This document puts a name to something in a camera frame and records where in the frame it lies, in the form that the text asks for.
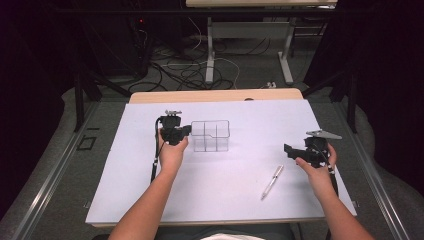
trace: forearm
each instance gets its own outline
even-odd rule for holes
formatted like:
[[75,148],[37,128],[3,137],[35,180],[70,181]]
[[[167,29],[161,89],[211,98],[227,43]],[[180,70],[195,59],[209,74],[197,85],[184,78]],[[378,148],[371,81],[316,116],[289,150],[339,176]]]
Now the forearm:
[[320,203],[332,239],[373,239],[336,195],[322,198]]
[[159,173],[122,217],[109,239],[154,239],[176,173]]

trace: pen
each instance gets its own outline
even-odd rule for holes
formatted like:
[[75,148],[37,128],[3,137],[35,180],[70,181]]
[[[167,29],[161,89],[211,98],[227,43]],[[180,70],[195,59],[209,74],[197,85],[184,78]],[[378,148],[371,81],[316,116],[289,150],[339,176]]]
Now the pen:
[[268,184],[265,191],[262,193],[261,200],[263,200],[268,195],[269,191],[271,191],[272,186],[274,185],[274,183],[277,180],[280,173],[283,171],[283,168],[284,168],[283,165],[278,166],[277,170],[275,171],[274,175],[272,176],[271,182]]

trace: desk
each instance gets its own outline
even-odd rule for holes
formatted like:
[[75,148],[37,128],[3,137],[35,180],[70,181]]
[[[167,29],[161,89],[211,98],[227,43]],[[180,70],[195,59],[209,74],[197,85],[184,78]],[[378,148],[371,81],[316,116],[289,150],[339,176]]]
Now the desk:
[[[186,0],[188,7],[299,7],[334,5],[337,0]],[[207,83],[213,82],[213,68],[215,52],[213,50],[214,38],[278,38],[284,39],[283,51],[278,52],[278,58],[283,71],[286,84],[293,84],[293,77],[287,62],[291,40],[293,38],[296,18],[289,22],[213,22],[208,18],[208,63],[206,69]]]
[[[255,100],[243,101],[246,98]],[[97,227],[116,224],[148,187],[154,121],[165,110],[181,110],[181,125],[211,118],[229,120],[231,137],[228,152],[194,152],[189,144],[162,226],[324,218],[306,174],[283,151],[284,143],[302,148],[306,131],[319,129],[309,103],[296,89],[266,89],[134,94],[121,119],[87,223]],[[267,139],[277,140],[270,143]],[[281,164],[284,172],[261,201]],[[340,198],[356,215],[338,172],[336,176]]]

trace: transparent container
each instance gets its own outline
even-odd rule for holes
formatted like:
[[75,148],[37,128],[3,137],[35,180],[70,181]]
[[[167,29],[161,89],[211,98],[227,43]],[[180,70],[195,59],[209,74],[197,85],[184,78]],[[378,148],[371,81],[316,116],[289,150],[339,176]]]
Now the transparent container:
[[194,139],[195,152],[226,152],[230,138],[230,122],[193,121],[191,136]]

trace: white paper sheet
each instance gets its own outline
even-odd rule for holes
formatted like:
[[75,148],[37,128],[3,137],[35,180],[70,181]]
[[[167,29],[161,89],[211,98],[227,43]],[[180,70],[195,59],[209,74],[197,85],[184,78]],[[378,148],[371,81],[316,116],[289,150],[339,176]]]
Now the white paper sheet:
[[[126,105],[87,223],[117,223],[149,186],[154,123],[165,110],[182,111],[182,126],[191,121],[228,120],[231,136],[228,152],[194,152],[189,144],[163,224],[324,217],[306,174],[283,150],[284,143],[304,149],[306,131],[320,129],[309,103],[255,100]],[[284,171],[261,201],[279,165],[284,165]],[[338,172],[337,181],[340,198],[356,215]]]

